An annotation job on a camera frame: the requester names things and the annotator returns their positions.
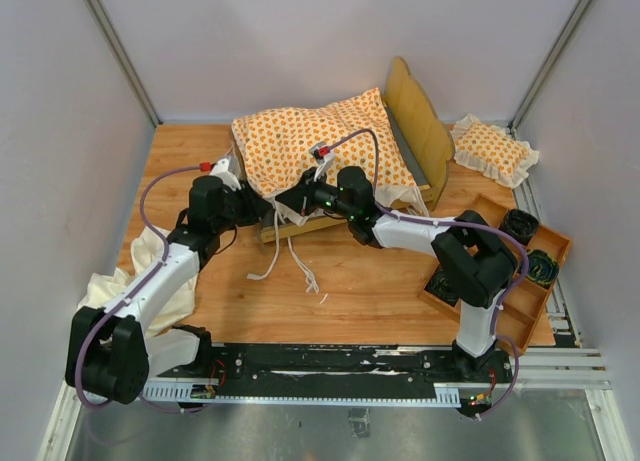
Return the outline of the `wooden pet bed frame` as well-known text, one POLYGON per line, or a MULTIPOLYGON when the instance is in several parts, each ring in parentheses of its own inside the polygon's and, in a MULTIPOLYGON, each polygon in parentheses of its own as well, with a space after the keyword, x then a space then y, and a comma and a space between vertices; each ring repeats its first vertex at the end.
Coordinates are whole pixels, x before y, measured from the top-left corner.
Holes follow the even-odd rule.
POLYGON ((249 184, 295 233, 304 231, 309 211, 289 208, 277 197, 305 171, 316 170, 311 151, 318 143, 333 149, 329 184, 337 183, 340 169, 357 166, 375 185, 380 203, 421 214, 436 208, 454 154, 451 134, 400 56, 393 58, 383 89, 320 108, 265 110, 234 121, 232 131, 249 184))

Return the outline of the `dark rolled sock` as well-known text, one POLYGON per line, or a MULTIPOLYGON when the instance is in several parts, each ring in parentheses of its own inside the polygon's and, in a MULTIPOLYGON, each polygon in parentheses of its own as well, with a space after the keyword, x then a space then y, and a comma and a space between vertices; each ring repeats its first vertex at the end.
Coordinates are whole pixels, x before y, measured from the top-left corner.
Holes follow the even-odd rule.
POLYGON ((499 229, 520 244, 527 246, 537 233, 539 226, 539 220, 535 216, 526 211, 511 209, 506 212, 499 229))
POLYGON ((530 250, 527 255, 529 261, 527 279, 542 288, 550 289, 559 274, 559 262, 540 249, 530 250))

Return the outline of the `duck print bed cover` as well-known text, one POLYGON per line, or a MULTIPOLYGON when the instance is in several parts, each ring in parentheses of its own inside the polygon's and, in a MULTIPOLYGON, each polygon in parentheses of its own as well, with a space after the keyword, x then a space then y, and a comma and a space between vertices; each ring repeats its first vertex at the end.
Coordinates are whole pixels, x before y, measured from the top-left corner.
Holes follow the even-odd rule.
POLYGON ((275 208, 271 218, 277 225, 302 226, 311 217, 276 199, 304 172, 314 181, 325 176, 335 186, 339 170, 349 166, 364 171, 381 204, 403 201, 427 212, 377 88, 320 108, 274 108, 239 117, 231 132, 245 179, 275 208))

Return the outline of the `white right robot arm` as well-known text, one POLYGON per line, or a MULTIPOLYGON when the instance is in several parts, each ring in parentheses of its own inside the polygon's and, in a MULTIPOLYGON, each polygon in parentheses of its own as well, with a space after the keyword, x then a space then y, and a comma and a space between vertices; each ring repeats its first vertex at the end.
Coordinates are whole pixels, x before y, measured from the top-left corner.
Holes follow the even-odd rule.
POLYGON ((452 358, 454 371, 466 381, 487 372, 488 355, 497 340, 498 306, 519 268, 513 251, 526 254, 515 238, 487 225, 472 210, 458 217, 432 218, 386 208, 376 200, 375 188, 359 167, 340 170, 335 186, 310 169, 296 186, 277 195, 276 201, 301 216, 324 210, 344 218, 362 245, 436 258, 461 302, 453 344, 458 350, 452 358))

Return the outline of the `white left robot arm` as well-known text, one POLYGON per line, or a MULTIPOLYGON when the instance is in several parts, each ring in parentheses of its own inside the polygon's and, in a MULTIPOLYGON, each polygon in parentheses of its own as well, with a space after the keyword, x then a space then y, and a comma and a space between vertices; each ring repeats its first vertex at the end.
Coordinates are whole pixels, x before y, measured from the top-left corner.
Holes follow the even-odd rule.
POLYGON ((234 190, 218 176, 193 181, 187 208, 160 238, 160 256, 105 306, 83 306, 72 319, 65 380, 85 406, 93 405, 90 395, 129 404, 149 378, 175 367, 195 377, 210 372, 214 352, 206 329, 178 326, 151 339, 145 334, 219 251, 221 235, 258 223, 269 209, 247 183, 234 190))

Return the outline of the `dark rolled sock upper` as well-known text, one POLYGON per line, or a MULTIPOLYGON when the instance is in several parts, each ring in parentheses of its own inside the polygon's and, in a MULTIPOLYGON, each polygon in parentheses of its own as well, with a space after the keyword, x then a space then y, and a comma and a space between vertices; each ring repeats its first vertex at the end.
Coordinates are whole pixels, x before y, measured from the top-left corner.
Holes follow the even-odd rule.
POLYGON ((499 229, 520 244, 527 246, 537 233, 539 226, 539 220, 535 216, 526 211, 511 209, 506 212, 499 229))

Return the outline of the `duck print small pillow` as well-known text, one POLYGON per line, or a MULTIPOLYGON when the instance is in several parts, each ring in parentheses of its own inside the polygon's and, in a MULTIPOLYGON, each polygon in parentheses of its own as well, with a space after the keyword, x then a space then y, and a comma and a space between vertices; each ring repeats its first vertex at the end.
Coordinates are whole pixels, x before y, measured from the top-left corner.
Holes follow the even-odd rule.
POLYGON ((517 141, 504 128, 483 123, 468 114, 451 130, 455 162, 481 173, 497 184, 515 189, 539 161, 539 152, 526 141, 517 141))

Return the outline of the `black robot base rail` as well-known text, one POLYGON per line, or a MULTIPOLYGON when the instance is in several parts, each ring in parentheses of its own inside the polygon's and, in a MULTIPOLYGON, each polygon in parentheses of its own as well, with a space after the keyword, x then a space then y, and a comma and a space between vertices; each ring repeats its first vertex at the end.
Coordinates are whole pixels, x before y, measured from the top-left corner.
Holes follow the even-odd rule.
POLYGON ((139 366, 123 387, 87 386, 87 398, 145 399, 195 409, 213 403, 454 407, 484 411, 506 392, 606 390, 592 349, 534 348, 513 358, 497 350, 479 370, 457 367, 450 350, 427 346, 213 344, 191 366, 139 366))

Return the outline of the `wooden compartment organizer box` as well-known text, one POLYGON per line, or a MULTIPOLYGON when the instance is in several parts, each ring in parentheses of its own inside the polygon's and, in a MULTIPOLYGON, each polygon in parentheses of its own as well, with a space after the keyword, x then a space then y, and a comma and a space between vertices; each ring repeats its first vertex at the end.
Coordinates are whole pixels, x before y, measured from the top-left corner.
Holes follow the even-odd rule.
MULTIPOLYGON (((470 209, 497 229, 506 212, 511 210, 483 194, 477 195, 470 209)), ((540 224, 535 236, 524 247, 526 252, 534 249, 545 251, 559 262, 561 268, 569 253, 571 239, 540 224)), ((457 299, 457 294, 469 294, 472 301, 478 301, 484 307, 488 296, 496 295, 497 288, 506 285, 506 275, 511 273, 517 279, 520 271, 520 267, 512 266, 503 251, 495 251, 484 242, 471 246, 467 255, 456 248, 452 254, 445 255, 444 266, 431 269, 418 298, 458 322, 466 303, 463 299, 457 299)), ((545 289, 526 276, 502 303, 504 312, 497 316, 496 332, 510 337, 520 353, 528 348, 538 322, 546 312, 546 303, 554 284, 550 289, 545 289)))

